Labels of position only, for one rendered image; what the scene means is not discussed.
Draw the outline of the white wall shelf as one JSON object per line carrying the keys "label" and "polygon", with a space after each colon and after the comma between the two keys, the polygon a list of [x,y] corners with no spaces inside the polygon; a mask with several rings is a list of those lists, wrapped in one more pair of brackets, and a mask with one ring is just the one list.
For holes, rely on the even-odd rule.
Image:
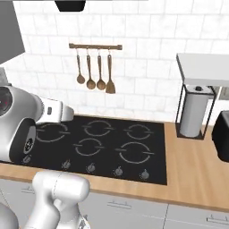
{"label": "white wall shelf", "polygon": [[182,82],[229,88],[229,55],[177,54]]}

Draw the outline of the wooden ladle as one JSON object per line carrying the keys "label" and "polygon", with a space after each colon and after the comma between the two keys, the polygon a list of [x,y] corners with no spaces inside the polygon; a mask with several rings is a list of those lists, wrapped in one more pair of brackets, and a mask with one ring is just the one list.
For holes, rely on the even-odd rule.
{"label": "wooden ladle", "polygon": [[97,82],[97,88],[99,90],[104,90],[106,88],[105,82],[102,80],[102,68],[101,68],[101,55],[98,55],[98,73],[99,73],[99,79]]}
{"label": "wooden ladle", "polygon": [[87,55],[87,66],[88,66],[88,71],[89,71],[89,79],[87,81],[87,88],[94,89],[96,87],[96,83],[91,78],[90,55]]}

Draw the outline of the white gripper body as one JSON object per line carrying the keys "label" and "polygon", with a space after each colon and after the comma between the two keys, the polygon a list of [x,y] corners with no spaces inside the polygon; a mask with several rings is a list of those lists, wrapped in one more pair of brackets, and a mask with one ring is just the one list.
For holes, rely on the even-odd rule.
{"label": "white gripper body", "polygon": [[56,123],[69,122],[74,117],[74,110],[63,102],[57,101],[55,103],[54,114]]}

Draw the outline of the wooden spatula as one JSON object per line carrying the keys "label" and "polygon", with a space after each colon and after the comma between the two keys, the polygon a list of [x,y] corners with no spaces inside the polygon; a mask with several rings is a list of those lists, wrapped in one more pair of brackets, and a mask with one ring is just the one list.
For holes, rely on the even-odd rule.
{"label": "wooden spatula", "polygon": [[108,64],[108,82],[106,84],[106,93],[114,94],[115,93],[115,84],[112,81],[112,56],[107,56]]}

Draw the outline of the small wooden spoon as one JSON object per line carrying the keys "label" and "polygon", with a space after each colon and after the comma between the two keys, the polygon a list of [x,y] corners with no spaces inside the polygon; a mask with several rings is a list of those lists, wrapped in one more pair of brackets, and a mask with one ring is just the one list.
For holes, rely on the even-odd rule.
{"label": "small wooden spoon", "polygon": [[[78,70],[80,70],[81,69],[81,60],[80,60],[79,55],[77,55],[77,65],[78,65]],[[85,82],[85,78],[82,76],[81,72],[79,72],[79,74],[78,74],[77,82],[79,84],[83,84]]]}

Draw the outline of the black range hood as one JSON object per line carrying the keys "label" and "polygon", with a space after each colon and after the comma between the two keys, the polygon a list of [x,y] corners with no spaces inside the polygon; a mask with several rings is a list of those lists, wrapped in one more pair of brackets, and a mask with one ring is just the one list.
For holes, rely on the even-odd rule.
{"label": "black range hood", "polygon": [[62,13],[78,13],[84,10],[86,0],[61,0],[55,4]]}

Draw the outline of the brown wooden rail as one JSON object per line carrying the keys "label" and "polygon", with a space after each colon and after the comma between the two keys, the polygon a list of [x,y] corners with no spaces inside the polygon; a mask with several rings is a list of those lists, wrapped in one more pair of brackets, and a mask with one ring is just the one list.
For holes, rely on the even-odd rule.
{"label": "brown wooden rail", "polygon": [[74,49],[107,49],[107,50],[123,50],[122,45],[86,45],[69,43],[69,48]]}

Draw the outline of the grey wall cupboard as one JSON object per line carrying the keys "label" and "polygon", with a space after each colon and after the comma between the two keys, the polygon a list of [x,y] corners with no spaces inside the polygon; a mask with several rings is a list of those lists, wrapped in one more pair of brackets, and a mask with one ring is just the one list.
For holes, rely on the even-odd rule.
{"label": "grey wall cupboard", "polygon": [[0,1],[0,64],[25,52],[12,1]]}

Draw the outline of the black small appliance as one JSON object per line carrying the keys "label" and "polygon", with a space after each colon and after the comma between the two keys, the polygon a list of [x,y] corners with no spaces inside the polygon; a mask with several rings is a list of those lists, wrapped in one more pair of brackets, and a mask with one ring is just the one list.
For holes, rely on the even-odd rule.
{"label": "black small appliance", "polygon": [[229,163],[229,110],[221,111],[217,117],[212,131],[212,140],[218,157]]}

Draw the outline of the black hob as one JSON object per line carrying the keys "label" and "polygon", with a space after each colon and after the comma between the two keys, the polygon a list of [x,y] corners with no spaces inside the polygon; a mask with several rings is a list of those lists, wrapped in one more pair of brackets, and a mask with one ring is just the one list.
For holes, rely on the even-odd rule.
{"label": "black hob", "polygon": [[29,146],[16,165],[167,184],[162,123],[76,115],[39,124]]}

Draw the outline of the white paper towel roll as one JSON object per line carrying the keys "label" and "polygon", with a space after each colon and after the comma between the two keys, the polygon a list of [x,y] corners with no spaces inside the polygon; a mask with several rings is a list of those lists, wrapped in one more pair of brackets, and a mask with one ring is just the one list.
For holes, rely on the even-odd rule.
{"label": "white paper towel roll", "polygon": [[210,88],[206,86],[187,86],[188,94],[183,108],[180,134],[185,137],[197,137],[201,129],[208,104]]}

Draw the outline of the grey drawer front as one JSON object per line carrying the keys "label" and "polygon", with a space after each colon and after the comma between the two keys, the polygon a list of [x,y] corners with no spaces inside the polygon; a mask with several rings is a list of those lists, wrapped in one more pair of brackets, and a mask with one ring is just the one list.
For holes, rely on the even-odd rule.
{"label": "grey drawer front", "polygon": [[[109,207],[109,201],[126,201],[131,209]],[[167,204],[91,192],[79,206],[91,229],[163,229]]]}
{"label": "grey drawer front", "polygon": [[0,189],[10,209],[18,217],[20,228],[26,225],[35,204],[35,194],[21,192],[21,188],[29,186],[33,189],[28,182],[0,179]]}
{"label": "grey drawer front", "polygon": [[207,217],[229,218],[229,213],[168,204],[164,229],[229,229],[229,225],[207,222]]}

